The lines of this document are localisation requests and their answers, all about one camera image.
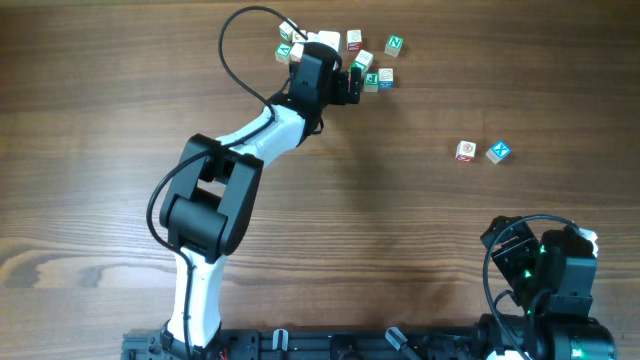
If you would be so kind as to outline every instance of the wooden table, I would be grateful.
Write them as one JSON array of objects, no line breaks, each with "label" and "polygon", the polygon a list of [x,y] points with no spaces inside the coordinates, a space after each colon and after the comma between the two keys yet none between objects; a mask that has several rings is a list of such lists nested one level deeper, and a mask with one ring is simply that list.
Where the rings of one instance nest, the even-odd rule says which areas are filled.
[{"label": "wooden table", "polygon": [[[1,358],[114,359],[123,333],[169,318],[175,264],[143,214],[191,135],[261,110],[216,49],[244,5],[0,10]],[[480,234],[497,215],[545,212],[599,233],[592,315],[635,358],[637,6],[270,6],[304,29],[362,29],[396,88],[328,107],[325,132],[264,172],[226,270],[225,327],[471,324],[488,311]],[[230,66],[266,96],[287,76],[278,24],[246,14],[225,37]],[[399,58],[383,54],[391,33]],[[473,164],[454,160],[463,139],[478,144]],[[484,152],[500,139],[513,153],[493,165]],[[506,286],[495,269],[491,282]]]}]

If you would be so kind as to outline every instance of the wooden tabletop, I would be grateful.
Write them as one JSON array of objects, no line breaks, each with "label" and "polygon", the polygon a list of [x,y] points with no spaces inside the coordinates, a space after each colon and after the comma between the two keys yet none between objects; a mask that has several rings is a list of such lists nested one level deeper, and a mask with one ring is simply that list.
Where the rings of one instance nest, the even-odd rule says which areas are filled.
[{"label": "wooden tabletop", "polygon": [[[114,359],[123,333],[159,328],[175,262],[145,226],[149,195],[191,135],[261,111],[216,48],[248,3],[117,2],[0,9],[1,358]],[[498,215],[551,213],[598,232],[591,314],[636,357],[638,6],[267,4],[310,31],[361,29],[395,88],[327,107],[324,133],[263,173],[225,273],[226,328],[472,324],[488,312],[480,234]],[[225,36],[265,96],[287,76],[279,23],[249,13]],[[460,140],[478,144],[474,163],[454,160]],[[513,152],[494,165],[498,140]],[[491,283],[507,286],[495,269]]]}]

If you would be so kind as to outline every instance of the brown table surface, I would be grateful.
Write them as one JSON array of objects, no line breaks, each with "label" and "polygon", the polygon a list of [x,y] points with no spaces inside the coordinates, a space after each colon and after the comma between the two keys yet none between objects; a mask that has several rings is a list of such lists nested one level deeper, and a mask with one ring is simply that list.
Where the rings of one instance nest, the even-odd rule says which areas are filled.
[{"label": "brown table surface", "polygon": [[[471,324],[488,311],[480,234],[497,215],[544,212],[599,233],[592,315],[636,357],[637,6],[268,4],[304,29],[362,29],[395,88],[328,107],[325,132],[264,172],[226,269],[225,327]],[[143,214],[191,135],[261,110],[217,55],[243,5],[0,10],[1,358],[114,359],[123,333],[169,318],[175,263]],[[246,14],[225,38],[266,96],[287,76],[278,25]],[[391,33],[398,58],[383,53]],[[463,139],[478,144],[472,164],[454,160]],[[498,140],[513,153],[493,165]],[[495,269],[491,283],[506,287]]]}]

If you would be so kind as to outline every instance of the robotic arm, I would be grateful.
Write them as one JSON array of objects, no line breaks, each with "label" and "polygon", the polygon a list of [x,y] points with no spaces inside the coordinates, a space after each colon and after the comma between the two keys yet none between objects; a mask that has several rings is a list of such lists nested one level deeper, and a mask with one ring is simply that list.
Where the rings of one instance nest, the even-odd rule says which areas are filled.
[{"label": "robotic arm", "polygon": [[[328,44],[321,38],[305,43],[300,63],[290,65],[289,91],[264,101],[258,118],[216,140],[201,134],[189,139],[179,165],[154,191],[147,224],[154,238],[175,253],[175,305],[162,330],[125,335],[121,359],[617,359],[609,331],[588,317],[597,265],[595,233],[553,218],[567,228],[548,231],[539,242],[525,222],[550,216],[498,217],[482,235],[487,248],[483,278],[492,313],[482,315],[473,326],[406,334],[395,327],[386,333],[221,330],[218,303],[224,266],[249,225],[263,168],[319,133],[327,105],[359,102],[360,69],[340,72],[340,44],[335,42],[340,35],[329,35]],[[223,65],[230,72],[224,60]],[[151,215],[170,180],[160,209],[160,224],[168,230],[165,242],[153,228]],[[225,185],[224,193],[210,193],[198,187],[199,181]],[[488,289],[490,259],[509,282],[512,299],[527,310],[526,316],[505,316],[496,310],[497,301]]]}]

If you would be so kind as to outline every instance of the wood grain surface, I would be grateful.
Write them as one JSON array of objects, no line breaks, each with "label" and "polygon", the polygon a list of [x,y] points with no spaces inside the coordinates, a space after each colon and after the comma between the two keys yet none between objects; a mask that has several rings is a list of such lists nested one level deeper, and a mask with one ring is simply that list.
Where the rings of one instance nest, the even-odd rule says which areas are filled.
[{"label": "wood grain surface", "polygon": [[[328,107],[324,133],[264,172],[226,270],[225,327],[471,324],[488,311],[480,234],[546,212],[599,233],[592,314],[637,357],[638,5],[267,4],[304,29],[362,29],[396,88]],[[244,5],[0,9],[0,358],[116,359],[123,333],[169,318],[175,264],[144,211],[191,135],[261,110],[217,56]],[[225,37],[266,96],[287,76],[278,24],[246,14]],[[398,58],[383,54],[391,33]],[[454,160],[463,139],[473,164]],[[497,140],[513,153],[493,165]],[[506,286],[495,269],[491,282]]]}]

